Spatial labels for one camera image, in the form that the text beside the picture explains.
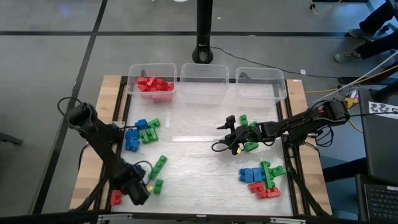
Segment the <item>shoe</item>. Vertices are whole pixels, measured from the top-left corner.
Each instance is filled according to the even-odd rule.
[[[361,29],[349,29],[348,34],[352,37],[363,38],[366,40],[371,40],[373,38],[373,34],[369,34]]]
[[[358,60],[360,58],[361,58],[361,55],[359,53],[357,53],[355,50],[351,53],[335,55],[335,60],[339,63],[352,62],[352,61]]]

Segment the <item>laptop keyboard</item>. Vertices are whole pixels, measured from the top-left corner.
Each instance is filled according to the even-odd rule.
[[[398,222],[398,188],[386,185],[365,185],[369,220]]]

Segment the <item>gray floor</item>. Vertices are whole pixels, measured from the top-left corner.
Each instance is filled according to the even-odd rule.
[[[100,0],[0,2],[0,30],[92,30]],[[317,4],[322,12],[336,6]],[[341,3],[334,10],[314,15],[309,1],[215,0],[213,30],[258,32],[346,32],[357,27],[369,10],[363,3]],[[102,31],[191,31],[196,28],[195,1],[109,0]],[[61,116],[58,99],[71,94],[89,37],[0,36],[0,131],[25,140],[22,147],[0,144],[0,216],[30,212],[51,154]],[[126,75],[134,63],[190,63],[193,36],[97,37],[79,99],[95,105],[105,74]],[[228,37],[211,38],[211,44],[240,57],[287,70],[324,76],[360,76],[386,55],[338,64],[335,53],[362,44],[350,38],[331,37]],[[258,67],[214,49],[213,64]],[[302,79],[306,90],[335,88],[337,81],[285,74]],[[321,95],[307,95],[308,102]],[[354,119],[360,126],[360,120]],[[364,154],[362,135],[348,124],[335,131],[333,147],[320,149],[334,158],[330,164],[357,159]],[[84,145],[76,131],[68,131],[54,174],[44,212],[69,207],[77,175],[78,155]]]

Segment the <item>clear plastic bin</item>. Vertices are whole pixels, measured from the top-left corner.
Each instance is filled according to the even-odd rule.
[[[181,67],[180,86],[187,103],[217,104],[228,91],[229,70],[225,65],[186,63]]]
[[[274,106],[286,98],[284,73],[279,69],[238,68],[235,76],[239,106]]]
[[[155,77],[161,78],[163,81],[172,85],[169,89],[160,88],[155,90],[142,91],[139,88],[139,78]],[[139,96],[143,99],[152,100],[154,103],[163,103],[172,101],[177,82],[177,66],[173,63],[147,63],[131,65],[129,69],[129,77],[127,79],[127,91],[129,94]]]

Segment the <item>wooden board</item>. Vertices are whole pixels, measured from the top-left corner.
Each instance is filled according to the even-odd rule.
[[[98,117],[104,123],[112,122],[113,111],[118,96],[119,84],[121,76],[119,75],[105,75],[103,84],[99,93],[96,110]],[[292,113],[297,114],[307,109],[307,101],[301,80],[287,80],[287,87],[289,90],[290,105]],[[124,92],[121,106],[124,107],[126,102],[126,92]],[[287,117],[286,106],[284,101],[281,101],[283,117]],[[119,118],[123,113],[123,108],[119,110]],[[315,145],[313,139],[308,138],[307,142]],[[310,146],[300,147],[300,157],[302,160],[303,173],[305,183],[315,200],[322,206],[322,208],[331,214],[330,203],[326,191],[326,183],[323,179],[322,167],[320,165],[318,152]],[[84,199],[90,194],[92,188],[98,183],[100,172],[102,168],[102,161],[97,156],[92,148],[88,147],[83,154],[80,171],[76,180],[75,191],[73,193],[70,208],[79,206]],[[101,208],[105,206],[107,187],[104,190]],[[303,214],[302,199],[299,188],[295,184],[295,193],[298,204],[298,212]]]

